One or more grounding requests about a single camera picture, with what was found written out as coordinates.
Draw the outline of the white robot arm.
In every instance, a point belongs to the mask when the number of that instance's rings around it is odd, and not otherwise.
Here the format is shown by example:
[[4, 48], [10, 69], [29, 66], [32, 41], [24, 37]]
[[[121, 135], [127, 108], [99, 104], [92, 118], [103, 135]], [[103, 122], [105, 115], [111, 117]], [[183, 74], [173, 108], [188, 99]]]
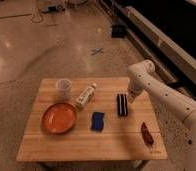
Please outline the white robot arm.
[[196, 101], [154, 78], [154, 71], [155, 65], [151, 60], [130, 65], [127, 69], [128, 93], [135, 100], [145, 90], [189, 129], [192, 143], [187, 149], [185, 171], [196, 171]]

